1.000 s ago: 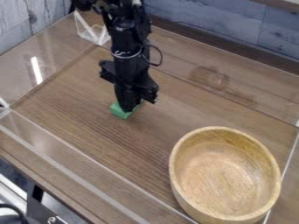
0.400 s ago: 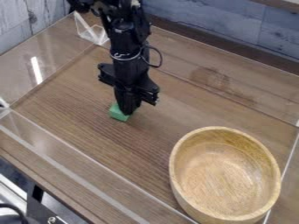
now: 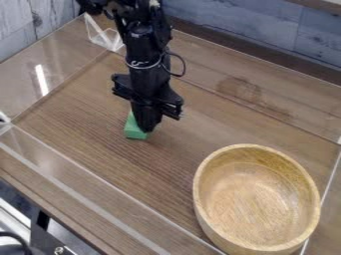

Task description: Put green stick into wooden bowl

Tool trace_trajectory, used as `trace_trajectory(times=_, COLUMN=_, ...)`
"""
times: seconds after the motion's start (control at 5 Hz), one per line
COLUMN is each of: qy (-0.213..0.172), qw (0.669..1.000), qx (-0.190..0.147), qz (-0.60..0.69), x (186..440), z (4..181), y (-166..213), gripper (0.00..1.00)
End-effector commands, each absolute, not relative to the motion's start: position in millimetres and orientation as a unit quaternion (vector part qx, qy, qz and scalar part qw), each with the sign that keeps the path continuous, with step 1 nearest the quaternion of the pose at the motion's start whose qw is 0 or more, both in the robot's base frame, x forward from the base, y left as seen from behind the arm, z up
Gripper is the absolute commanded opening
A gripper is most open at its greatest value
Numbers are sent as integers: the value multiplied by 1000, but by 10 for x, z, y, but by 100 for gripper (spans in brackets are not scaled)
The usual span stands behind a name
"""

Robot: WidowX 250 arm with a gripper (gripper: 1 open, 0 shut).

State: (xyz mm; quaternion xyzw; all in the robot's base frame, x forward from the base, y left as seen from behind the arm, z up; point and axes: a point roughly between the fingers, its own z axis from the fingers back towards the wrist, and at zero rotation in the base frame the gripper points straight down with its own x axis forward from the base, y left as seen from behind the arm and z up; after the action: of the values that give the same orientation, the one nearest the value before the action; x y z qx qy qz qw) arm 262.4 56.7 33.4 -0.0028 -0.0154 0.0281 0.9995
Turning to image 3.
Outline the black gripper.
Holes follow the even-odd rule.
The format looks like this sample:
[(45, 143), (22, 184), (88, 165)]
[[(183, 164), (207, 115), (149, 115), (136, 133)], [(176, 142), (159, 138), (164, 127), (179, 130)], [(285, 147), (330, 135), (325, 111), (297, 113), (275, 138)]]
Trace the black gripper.
[(183, 98), (171, 88), (171, 76), (162, 66), (127, 74), (112, 74), (112, 93), (131, 103), (137, 126), (152, 132), (163, 116), (179, 120)]

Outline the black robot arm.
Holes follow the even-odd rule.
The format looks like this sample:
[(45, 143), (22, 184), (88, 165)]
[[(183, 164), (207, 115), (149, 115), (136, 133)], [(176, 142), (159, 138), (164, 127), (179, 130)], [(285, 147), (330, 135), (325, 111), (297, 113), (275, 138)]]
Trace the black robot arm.
[(163, 0), (76, 0), (91, 15), (115, 21), (125, 46), (127, 74), (112, 74), (113, 94), (131, 103), (137, 127), (152, 132), (163, 116), (179, 120), (183, 98), (171, 88), (171, 24)]

